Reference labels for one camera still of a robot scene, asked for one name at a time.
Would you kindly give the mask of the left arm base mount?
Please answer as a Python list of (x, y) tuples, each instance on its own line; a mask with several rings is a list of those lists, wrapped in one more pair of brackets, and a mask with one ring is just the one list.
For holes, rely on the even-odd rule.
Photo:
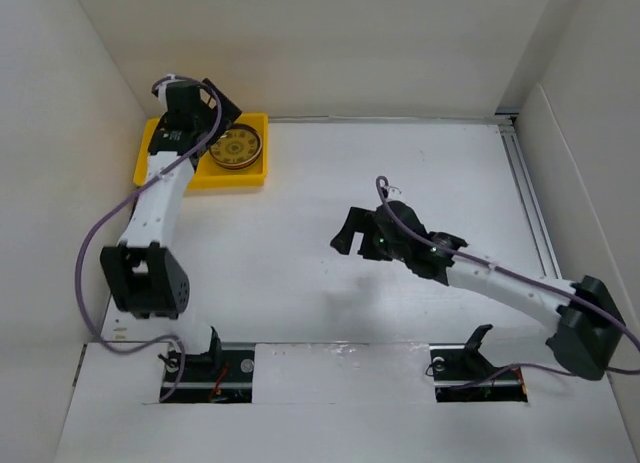
[(256, 345), (223, 343), (214, 335), (207, 352), (188, 354), (173, 393), (181, 354), (172, 346), (158, 359), (164, 364), (160, 401), (165, 404), (249, 404), (252, 402)]

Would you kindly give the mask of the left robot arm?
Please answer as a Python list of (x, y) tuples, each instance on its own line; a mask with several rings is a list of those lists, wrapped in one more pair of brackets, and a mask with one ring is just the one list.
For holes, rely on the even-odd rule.
[(189, 354), (190, 370), (208, 380), (222, 370), (221, 343), (197, 317), (189, 278), (170, 244), (201, 158), (241, 111), (208, 79), (168, 75), (152, 92), (165, 111), (147, 147), (146, 176), (126, 229), (101, 250), (100, 263), (118, 310), (137, 320), (167, 321)]

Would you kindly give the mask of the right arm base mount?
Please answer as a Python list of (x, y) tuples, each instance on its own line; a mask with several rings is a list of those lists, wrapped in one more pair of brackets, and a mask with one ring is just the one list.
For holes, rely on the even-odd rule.
[(433, 380), (437, 403), (527, 403), (528, 396), (519, 368), (504, 371), (481, 352), (491, 324), (477, 327), (463, 343), (429, 345), (430, 362), (425, 375)]

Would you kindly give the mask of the yellow brown plate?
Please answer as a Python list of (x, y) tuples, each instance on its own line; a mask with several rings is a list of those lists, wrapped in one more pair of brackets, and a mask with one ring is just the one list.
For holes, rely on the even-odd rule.
[(259, 133), (249, 125), (234, 124), (209, 150), (212, 158), (251, 158), (260, 156), (263, 141)]

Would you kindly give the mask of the cream floral plate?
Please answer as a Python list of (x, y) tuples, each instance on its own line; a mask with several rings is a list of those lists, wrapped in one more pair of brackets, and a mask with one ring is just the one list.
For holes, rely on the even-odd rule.
[(241, 171), (254, 165), (259, 160), (259, 156), (254, 156), (251, 158), (240, 158), (240, 159), (214, 157), (213, 160), (219, 167), (225, 170)]

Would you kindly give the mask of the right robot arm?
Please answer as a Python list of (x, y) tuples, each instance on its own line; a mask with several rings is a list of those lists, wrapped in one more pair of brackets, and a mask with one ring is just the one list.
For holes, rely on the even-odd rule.
[(610, 371), (625, 323), (601, 280), (517, 274), (472, 252), (458, 236), (427, 230), (400, 201), (374, 210), (351, 208), (330, 245), (347, 255), (355, 234), (362, 236), (358, 253), (364, 259), (399, 261), (420, 278), (479, 294), (536, 320), (549, 330), (546, 344), (570, 375), (597, 381)]

